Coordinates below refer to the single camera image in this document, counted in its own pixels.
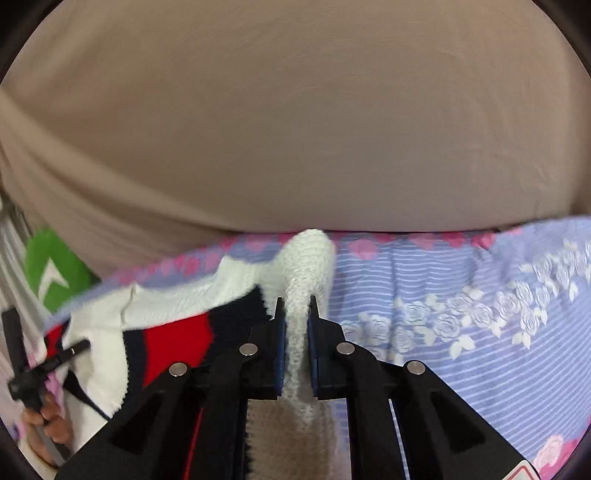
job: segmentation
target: beige fabric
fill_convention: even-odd
[[[226,231],[566,215],[590,110],[531,0],[64,0],[0,89],[0,168],[107,274]]]

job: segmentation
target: white arrow logo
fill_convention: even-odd
[[[45,266],[45,270],[43,270],[41,282],[39,283],[39,300],[41,300],[41,302],[45,301],[45,297],[47,296],[47,292],[52,283],[57,283],[65,288],[70,286],[50,258]]]

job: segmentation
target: white knit sweater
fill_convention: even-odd
[[[225,257],[216,274],[191,284],[163,290],[135,284],[120,288],[73,312],[64,344],[88,338],[92,348],[80,355],[72,368],[82,388],[112,415],[121,407],[127,388],[126,369],[122,368],[126,365],[123,330],[204,313],[243,296],[258,284],[269,314],[274,313],[277,297],[284,298],[287,346],[282,397],[249,403],[246,428],[252,456],[250,478],[343,478],[346,468],[339,457],[336,429],[329,406],[312,395],[306,352],[310,296],[316,295],[320,313],[326,315],[334,264],[331,240],[320,231],[305,231],[266,264]],[[65,369],[59,375],[64,376]],[[65,401],[74,427],[74,450],[78,450],[105,421],[68,394]],[[26,445],[21,450],[44,479],[53,477]]]

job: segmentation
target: metal screw head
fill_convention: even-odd
[[[350,355],[355,351],[355,345],[349,342],[341,342],[336,346],[336,351],[342,355]]]
[[[244,356],[252,356],[258,352],[258,347],[254,343],[243,343],[238,351]]]
[[[188,370],[187,365],[182,362],[176,362],[168,367],[168,373],[173,377],[182,377]]]
[[[413,375],[423,375],[425,373],[425,365],[418,360],[413,360],[407,365],[408,371]]]

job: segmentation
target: striped fabric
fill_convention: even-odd
[[[550,479],[591,416],[591,219],[497,234],[332,238],[330,319],[348,339],[384,361],[425,362]],[[132,281],[194,280],[225,254],[268,260],[288,239],[246,235],[122,272],[77,302]],[[343,403],[335,413],[346,437]]]

